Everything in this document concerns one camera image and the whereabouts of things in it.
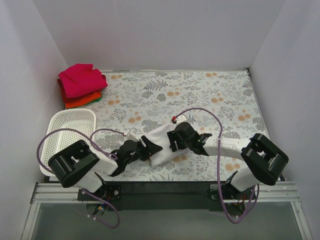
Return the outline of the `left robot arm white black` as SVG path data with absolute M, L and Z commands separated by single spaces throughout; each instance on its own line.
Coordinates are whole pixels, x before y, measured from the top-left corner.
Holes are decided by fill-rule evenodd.
M 63 188 L 85 188 L 95 200 L 101 200 L 107 193 L 99 178 L 101 173 L 117 176 L 131 162 L 146 160 L 161 150 L 162 146 L 143 135 L 139 141 L 126 140 L 119 149 L 114 150 L 112 154 L 117 160 L 113 160 L 104 154 L 98 155 L 84 140 L 79 140 L 53 155 L 48 165 Z

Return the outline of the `white t shirt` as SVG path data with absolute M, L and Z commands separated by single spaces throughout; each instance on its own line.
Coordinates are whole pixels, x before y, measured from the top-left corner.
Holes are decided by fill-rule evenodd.
M 167 132 L 173 131 L 175 127 L 175 124 L 169 122 L 155 128 L 154 130 L 144 135 L 149 141 L 162 147 L 162 150 L 150 157 L 152 168 L 171 161 L 172 159 L 189 152 L 188 148 L 180 149 L 175 152 L 170 149 L 170 141 Z

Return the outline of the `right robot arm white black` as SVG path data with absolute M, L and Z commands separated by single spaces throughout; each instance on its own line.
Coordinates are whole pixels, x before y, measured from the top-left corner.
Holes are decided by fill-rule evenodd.
M 251 138 L 217 138 L 211 133 L 199 134 L 187 122 L 167 133 L 172 152 L 189 149 L 196 155 L 223 156 L 243 160 L 247 167 L 235 171 L 221 185 L 223 196 L 237 199 L 255 185 L 276 184 L 289 162 L 288 156 L 265 135 Z

